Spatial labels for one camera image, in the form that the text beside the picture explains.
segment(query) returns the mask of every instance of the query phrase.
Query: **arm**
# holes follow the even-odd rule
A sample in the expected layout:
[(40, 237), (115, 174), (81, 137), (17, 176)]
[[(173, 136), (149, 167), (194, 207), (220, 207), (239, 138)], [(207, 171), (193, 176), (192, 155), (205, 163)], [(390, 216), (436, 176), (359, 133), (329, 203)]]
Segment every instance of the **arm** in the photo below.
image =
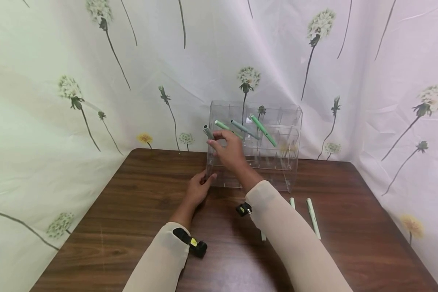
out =
[(292, 285), (301, 292), (351, 292), (335, 262), (306, 221), (246, 162), (242, 142), (228, 131), (214, 132), (227, 147), (209, 140), (223, 165), (231, 170), (247, 192), (251, 219), (266, 234), (284, 263)]
[(203, 184), (206, 171), (198, 173), (189, 182), (186, 196), (180, 206), (152, 240), (136, 265), (123, 292), (175, 292), (178, 277), (185, 266), (189, 245), (178, 239), (172, 231), (182, 228), (188, 235), (195, 209), (203, 202), (216, 175)]

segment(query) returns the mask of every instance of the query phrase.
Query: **dandelion stem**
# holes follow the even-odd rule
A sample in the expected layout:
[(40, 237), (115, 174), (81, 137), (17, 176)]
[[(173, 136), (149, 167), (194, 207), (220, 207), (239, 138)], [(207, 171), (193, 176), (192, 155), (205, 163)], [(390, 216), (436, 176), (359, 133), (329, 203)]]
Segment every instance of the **dandelion stem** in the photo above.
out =
[(84, 110), (82, 107), (81, 107), (81, 113), (83, 114), (84, 122), (86, 123), (86, 127), (88, 128), (89, 136), (91, 137), (92, 141), (94, 142), (94, 145), (96, 145), (97, 150), (99, 150), (99, 152), (100, 152), (101, 150), (99, 149), (99, 147), (96, 144), (96, 141), (94, 141), (94, 138), (92, 137), (91, 130), (89, 129), (89, 125), (88, 125), (88, 120), (86, 119), (86, 115), (84, 114)]
[(383, 38), (384, 38), (384, 34), (386, 33), (386, 29), (388, 28), (388, 24), (389, 24), (389, 21), (391, 19), (391, 15), (393, 13), (395, 2), (396, 2), (396, 0), (394, 0), (393, 6), (391, 6), (391, 11), (389, 12), (389, 16), (388, 16), (388, 21), (386, 21), (386, 26), (384, 27), (384, 31), (383, 31), (383, 34), (381, 36), (380, 45), (378, 46), (378, 51), (376, 52), (375, 61), (376, 61), (376, 58), (378, 58), (378, 53), (380, 52), (381, 43), (383, 42)]
[(55, 247), (55, 246), (53, 246), (52, 244), (48, 243), (45, 239), (43, 239), (43, 237), (41, 237), (37, 232), (35, 232), (34, 229), (32, 229), (31, 227), (29, 227), (29, 226), (28, 226), (26, 223), (24, 223), (23, 221), (21, 221), (21, 220), (19, 220), (19, 219), (16, 219), (16, 218), (13, 218), (12, 216), (8, 216), (8, 215), (6, 215), (6, 214), (4, 214), (4, 213), (1, 213), (1, 212), (0, 212), (0, 216), (2, 216), (2, 217), (4, 217), (4, 218), (7, 218), (7, 219), (10, 219), (10, 220), (12, 220), (12, 221), (15, 221), (16, 223), (19, 223), (19, 224), (23, 225), (24, 227), (26, 227), (26, 229), (28, 229), (29, 231), (31, 231), (32, 233), (34, 233), (35, 236), (39, 237), (39, 239), (42, 240), (43, 243), (47, 244), (47, 245), (50, 246), (51, 248), (53, 248), (53, 249), (55, 249), (55, 250), (58, 251), (58, 248), (57, 248), (57, 247)]
[(339, 51), (339, 55), (337, 55), (337, 59), (341, 56), (342, 49), (344, 48), (344, 44), (346, 43), (346, 37), (347, 37), (347, 30), (349, 29), (349, 21), (350, 21), (350, 13), (352, 11), (352, 0), (350, 0), (350, 7), (349, 7), (349, 17), (347, 18), (347, 26), (346, 26), (346, 33), (344, 34), (344, 41), (342, 42), (341, 50)]
[(178, 5), (180, 6), (180, 14), (182, 15), (182, 27), (183, 27), (183, 49), (187, 46), (187, 34), (185, 31), (185, 20), (183, 20), (183, 9), (182, 9), (182, 0), (178, 0)]
[(105, 121), (102, 120), (102, 123), (103, 123), (103, 125), (105, 126), (105, 129), (107, 130), (107, 132), (109, 133), (110, 137), (112, 138), (112, 141), (114, 142), (115, 147), (117, 148), (118, 153), (122, 154), (122, 153), (120, 152), (120, 150), (118, 149), (117, 143), (115, 143), (114, 137), (112, 137), (112, 134), (110, 133), (109, 128), (108, 128), (107, 125), (105, 124)]
[(242, 106), (242, 126), (243, 126), (243, 118), (245, 114), (245, 100), (247, 99), (247, 92), (245, 93), (245, 97), (243, 98), (243, 106)]
[(313, 51), (315, 50), (315, 47), (316, 47), (316, 45), (314, 45), (312, 48), (311, 48), (311, 53), (310, 53), (310, 55), (309, 55), (309, 59), (308, 59), (308, 65), (307, 65), (307, 71), (306, 71), (306, 73), (305, 73), (305, 83), (304, 83), (304, 89), (302, 90), (302, 98), (300, 99), (301, 101), (304, 99), (304, 93), (305, 93), (305, 86), (306, 86), (306, 80), (307, 80), (307, 78), (308, 78), (308, 69), (309, 69), (309, 64), (310, 64), (310, 62), (311, 62), (311, 58), (312, 58), (312, 56), (313, 56)]
[(115, 53), (114, 46), (112, 46), (112, 42), (111, 42), (110, 37), (109, 37), (109, 30), (108, 30), (108, 28), (105, 29), (105, 34), (107, 34), (107, 40), (109, 41), (110, 48), (112, 49), (112, 52), (114, 53), (115, 59), (117, 60), (117, 63), (118, 63), (118, 65), (119, 65), (119, 67), (120, 67), (120, 69), (122, 71), (123, 77), (125, 78), (125, 81), (127, 82), (127, 85), (129, 86), (129, 89), (131, 91), (130, 83), (127, 80), (127, 77), (125, 76), (125, 72), (123, 71), (122, 65), (120, 65), (120, 61), (118, 61), (118, 57), (117, 57), (117, 54)]
[(251, 18), (253, 18), (253, 13), (251, 12), (250, 0), (247, 0), (247, 1), (249, 3), (249, 9), (250, 9)]
[(318, 158), (317, 158), (316, 160), (320, 159), (321, 154), (323, 154), (324, 142), (326, 142), (326, 139), (329, 138), (329, 136), (333, 133), (333, 130), (335, 129), (336, 115), (337, 115), (337, 112), (335, 113), (335, 119), (334, 119), (334, 121), (333, 121), (333, 127), (331, 128), (331, 131), (330, 131), (329, 134), (326, 136), (326, 138), (323, 140), (323, 145), (321, 145), (321, 152), (320, 152), (320, 155), (318, 155)]
[(404, 163), (401, 165), (401, 167), (399, 167), (399, 169), (397, 170), (397, 172), (395, 173), (395, 176), (393, 178), (393, 181), (391, 181), (391, 184), (388, 185), (388, 189), (384, 192), (384, 194), (382, 194), (381, 196), (384, 196), (385, 194), (388, 193), (389, 188), (391, 187), (391, 185), (393, 184), (395, 178), (397, 178), (397, 175), (399, 174), (399, 172), (401, 171), (401, 169), (403, 168), (404, 164), (418, 151), (419, 149), (417, 148), (415, 151), (412, 152), (412, 154), (410, 154), (409, 157), (407, 157), (406, 161), (404, 161)]
[(402, 136), (404, 136), (404, 134), (407, 133), (407, 131), (409, 131), (409, 129), (421, 118), (421, 116), (417, 116), (415, 118), (415, 120), (412, 122), (412, 124), (410, 124), (409, 127), (407, 127), (406, 131), (404, 131), (404, 133), (402, 133), (402, 135), (395, 141), (394, 145), (391, 147), (391, 149), (389, 149), (388, 153), (386, 153), (386, 155), (383, 157), (383, 159), (381, 161), (383, 161), (386, 157), (388, 157), (389, 153), (391, 153), (391, 151), (393, 150), (393, 148), (395, 147), (395, 145), (397, 144), (397, 142), (399, 142), (399, 140), (402, 138)]
[(130, 27), (132, 28), (132, 31), (133, 31), (134, 42), (135, 42), (136, 46), (138, 46), (138, 41), (136, 40), (136, 34), (134, 34), (134, 29), (133, 29), (133, 25), (131, 24), (129, 13), (127, 12), (127, 9), (125, 8), (125, 4), (123, 3), (123, 0), (120, 0), (120, 1), (123, 5), (123, 9), (125, 10), (125, 14), (127, 15), (127, 18), (129, 19)]
[(175, 142), (177, 143), (177, 149), (180, 151), (180, 147), (178, 146), (177, 141), (177, 123), (175, 122), (174, 113), (172, 112), (172, 109), (170, 108), (170, 104), (167, 104), (169, 106), (170, 114), (172, 114), (172, 119), (174, 120), (174, 127), (175, 127)]

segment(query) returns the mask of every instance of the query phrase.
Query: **left hand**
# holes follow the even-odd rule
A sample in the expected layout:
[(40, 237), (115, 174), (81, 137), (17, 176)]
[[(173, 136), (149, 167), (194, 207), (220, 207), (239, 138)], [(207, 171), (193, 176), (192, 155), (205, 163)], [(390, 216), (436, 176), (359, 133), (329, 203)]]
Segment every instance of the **left hand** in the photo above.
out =
[(185, 198), (183, 202), (189, 205), (194, 206), (195, 208), (204, 201), (206, 195), (208, 194), (209, 187), (213, 183), (214, 179), (216, 179), (217, 175), (214, 173), (211, 175), (208, 180), (201, 184), (202, 179), (206, 175), (206, 169), (200, 173), (197, 173), (194, 177), (190, 179), (188, 182), (188, 187), (186, 191)]

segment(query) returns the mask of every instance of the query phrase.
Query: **dandelion print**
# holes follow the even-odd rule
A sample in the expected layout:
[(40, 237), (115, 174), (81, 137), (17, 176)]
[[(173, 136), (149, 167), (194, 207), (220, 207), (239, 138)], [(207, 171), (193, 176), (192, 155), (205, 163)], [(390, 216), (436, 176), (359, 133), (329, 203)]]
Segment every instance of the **dandelion print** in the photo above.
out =
[[(260, 117), (263, 117), (263, 119), (264, 119), (264, 115), (266, 114), (266, 108), (264, 107), (264, 105), (260, 105), (258, 107), (257, 113), (258, 113), (258, 120), (260, 120)], [(260, 130), (257, 127), (256, 128), (256, 136), (259, 136), (259, 135), (260, 135)], [(259, 141), (256, 143), (256, 150), (258, 150), (258, 147), (259, 147)]]
[(178, 140), (187, 145), (187, 151), (189, 151), (188, 145), (195, 142), (195, 138), (193, 138), (193, 135), (191, 135), (190, 133), (180, 133)]
[(123, 3), (123, 0), (120, 0), (120, 2), (122, 3), (122, 6), (123, 6), (123, 9), (125, 10), (125, 14), (127, 15), (127, 18), (129, 19), (130, 27), (132, 28), (132, 31), (133, 31), (134, 43), (136, 44), (136, 46), (138, 46), (138, 41), (136, 40), (136, 34), (134, 33), (134, 29), (133, 29), (133, 25), (131, 24), (129, 13), (127, 12), (127, 9), (125, 8), (125, 4)]
[(334, 120), (333, 120), (333, 127), (331, 127), (331, 131), (329, 132), (329, 134), (326, 136), (326, 138), (323, 140), (323, 144), (321, 145), (321, 152), (320, 155), (318, 155), (317, 159), (320, 159), (321, 154), (323, 154), (323, 147), (324, 147), (324, 142), (326, 142), (326, 139), (329, 138), (329, 136), (333, 133), (333, 130), (335, 129), (335, 124), (336, 124), (336, 116), (337, 116), (337, 111), (341, 109), (341, 106), (339, 105), (339, 100), (340, 100), (340, 96), (337, 96), (335, 98), (335, 104), (333, 105), (333, 107), (331, 107), (331, 110), (333, 111), (333, 116), (334, 116)]
[(104, 119), (105, 119), (107, 116), (105, 115), (105, 113), (104, 113), (103, 111), (99, 111), (97, 114), (99, 115), (99, 119), (101, 119), (103, 125), (105, 126), (105, 129), (107, 130), (107, 132), (109, 133), (110, 137), (112, 138), (112, 141), (114, 142), (114, 144), (115, 144), (115, 148), (117, 148), (118, 153), (122, 154), (122, 153), (120, 152), (120, 150), (118, 149), (117, 143), (115, 143), (114, 137), (112, 137), (112, 134), (110, 133), (109, 128), (108, 128), (107, 125), (105, 124)]
[(55, 249), (58, 251), (58, 248), (50, 243), (48, 243), (43, 237), (41, 237), (34, 229), (32, 229), (31, 227), (29, 227), (28, 224), (26, 224), (25, 222), (21, 221), (20, 219), (16, 219), (12, 216), (6, 215), (2, 212), (0, 212), (0, 216), (3, 218), (7, 218), (10, 219), (13, 222), (19, 223), (21, 224), (23, 227), (25, 227), (27, 230), (31, 231), (35, 236), (37, 236), (43, 243), (45, 243), (46, 245), (50, 246), (51, 248)]
[(409, 161), (409, 159), (410, 159), (412, 156), (414, 156), (415, 153), (417, 153), (417, 152), (425, 153), (425, 150), (427, 150), (427, 149), (428, 149), (428, 144), (427, 144), (426, 141), (422, 141), (422, 142), (420, 142), (419, 144), (416, 145), (416, 150), (414, 150), (414, 151), (412, 152), (412, 154), (410, 154), (410, 156), (407, 157), (406, 161), (404, 161), (404, 163), (401, 165), (401, 167), (399, 167), (399, 169), (398, 169), (397, 172), (395, 173), (395, 176), (394, 176), (393, 180), (391, 181), (391, 184), (388, 185), (388, 189), (387, 189), (387, 190), (384, 192), (384, 194), (382, 194), (381, 196), (384, 196), (385, 194), (388, 193), (389, 188), (391, 188), (391, 185), (392, 185), (393, 182), (395, 181), (395, 178), (397, 178), (397, 175), (399, 174), (399, 172), (401, 171), (401, 169), (404, 167), (404, 164), (406, 164), (407, 161)]
[(389, 153), (393, 150), (397, 142), (409, 131), (409, 129), (423, 116), (428, 114), (431, 116), (433, 113), (438, 111), (438, 85), (428, 86), (425, 90), (423, 90), (418, 96), (418, 99), (422, 102), (421, 104), (413, 107), (414, 111), (416, 111), (417, 117), (415, 120), (407, 127), (406, 131), (402, 133), (402, 135), (394, 142), (393, 146), (389, 149), (388, 153), (383, 157), (385, 160), (388, 157)]
[(159, 86), (159, 91), (161, 92), (161, 98), (166, 103), (166, 105), (169, 107), (170, 114), (172, 114), (172, 119), (174, 120), (174, 129), (175, 129), (175, 142), (177, 143), (177, 149), (180, 151), (180, 147), (178, 146), (177, 141), (177, 123), (175, 122), (174, 113), (172, 112), (172, 108), (170, 108), (169, 101), (171, 100), (169, 97), (170, 95), (166, 95), (164, 91), (164, 86)]
[(260, 83), (261, 73), (255, 70), (253, 67), (243, 67), (238, 72), (237, 76), (238, 80), (240, 80), (240, 89), (245, 94), (243, 98), (243, 107), (242, 107), (242, 125), (244, 121), (245, 114), (245, 100), (247, 99), (247, 94), (251, 91), (255, 91), (255, 88)]
[(302, 99), (304, 99), (305, 86), (308, 78), (309, 64), (311, 63), (311, 58), (313, 57), (313, 51), (315, 50), (318, 42), (329, 35), (331, 28), (333, 27), (333, 22), (336, 18), (336, 13), (331, 9), (326, 9), (315, 15), (315, 17), (308, 24), (308, 38), (310, 39), (309, 45), (311, 46), (311, 53), (308, 59), (307, 70), (305, 73), (304, 88), (302, 90)]
[(393, 1), (393, 6), (391, 6), (391, 10), (390, 10), (389, 16), (388, 16), (388, 21), (386, 21), (386, 25), (384, 26), (384, 31), (383, 31), (383, 34), (381, 36), (380, 44), (378, 46), (378, 51), (376, 51), (375, 61), (376, 61), (376, 58), (378, 58), (378, 53), (380, 52), (381, 44), (383, 43), (384, 34), (386, 33), (386, 29), (388, 28), (389, 21), (391, 20), (391, 15), (393, 13), (395, 2), (396, 2), (396, 0)]
[(117, 60), (118, 66), (120, 67), (123, 77), (131, 90), (130, 83), (125, 76), (125, 72), (123, 71), (122, 65), (120, 61), (118, 61), (117, 54), (115, 53), (114, 46), (112, 45), (112, 41), (109, 37), (109, 23), (112, 21), (112, 10), (110, 9), (108, 0), (86, 0), (86, 9), (89, 12), (89, 15), (93, 22), (99, 25), (109, 41), (110, 48), (112, 49), (112, 53), (114, 53), (115, 59)]
[(68, 228), (73, 223), (75, 216), (72, 213), (60, 213), (47, 228), (47, 236), (59, 239), (64, 233), (71, 234)]
[(324, 147), (324, 150), (327, 154), (329, 154), (328, 158), (326, 160), (329, 160), (329, 157), (331, 157), (331, 154), (337, 154), (341, 151), (341, 145), (329, 142)]
[(248, 1), (248, 3), (249, 3), (249, 9), (250, 9), (250, 15), (251, 15), (251, 18), (253, 18), (253, 13), (251, 12), (250, 0), (247, 0), (247, 1)]
[(81, 93), (81, 89), (79, 88), (78, 83), (75, 81), (73, 77), (69, 77), (67, 75), (63, 75), (60, 77), (58, 81), (58, 89), (60, 97), (64, 99), (69, 99), (71, 101), (71, 107), (74, 110), (80, 110), (81, 114), (83, 114), (84, 122), (86, 123), (86, 127), (88, 128), (89, 136), (92, 139), (92, 142), (96, 146), (97, 150), (100, 151), (96, 141), (92, 137), (91, 130), (89, 129), (88, 120), (86, 119), (86, 115), (84, 114), (83, 105), (81, 104), (83, 99), (83, 93)]
[(339, 55), (337, 55), (336, 59), (339, 59), (342, 53), (342, 49), (344, 48), (344, 44), (346, 43), (346, 37), (347, 37), (347, 30), (349, 29), (349, 21), (350, 21), (350, 13), (352, 12), (352, 0), (350, 0), (350, 6), (349, 6), (349, 16), (347, 18), (347, 26), (346, 26), (346, 33), (344, 34), (344, 41), (342, 42), (341, 50), (339, 51)]
[(136, 139), (140, 141), (143, 144), (147, 144), (151, 149), (151, 143), (152, 143), (152, 137), (148, 133), (141, 133), (139, 134)]
[(182, 16), (182, 27), (183, 27), (183, 49), (187, 46), (187, 34), (185, 32), (185, 20), (183, 20), (183, 9), (182, 0), (178, 0), (178, 5), (180, 6), (180, 15)]
[(402, 215), (401, 216), (401, 223), (404, 226), (404, 228), (409, 231), (409, 245), (412, 246), (412, 237), (421, 239), (424, 237), (424, 227), (422, 225), (422, 222), (417, 220), (412, 215)]

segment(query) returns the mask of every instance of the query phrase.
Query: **hand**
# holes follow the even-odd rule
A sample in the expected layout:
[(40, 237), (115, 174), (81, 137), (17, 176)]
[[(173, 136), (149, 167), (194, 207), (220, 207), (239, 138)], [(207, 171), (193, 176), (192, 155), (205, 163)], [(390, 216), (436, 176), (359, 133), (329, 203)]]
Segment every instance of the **hand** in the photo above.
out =
[(216, 140), (225, 139), (227, 146), (222, 148), (219, 142), (208, 140), (208, 144), (216, 150), (220, 162), (233, 173), (240, 172), (244, 168), (249, 168), (243, 154), (242, 140), (228, 130), (219, 130), (213, 132)]
[(206, 195), (208, 194), (209, 187), (217, 177), (217, 175), (213, 173), (213, 175), (211, 175), (207, 181), (204, 182), (204, 184), (201, 184), (205, 175), (206, 169), (190, 179), (185, 198), (183, 199), (185, 204), (194, 206), (196, 208), (204, 201), (204, 198), (206, 198)]

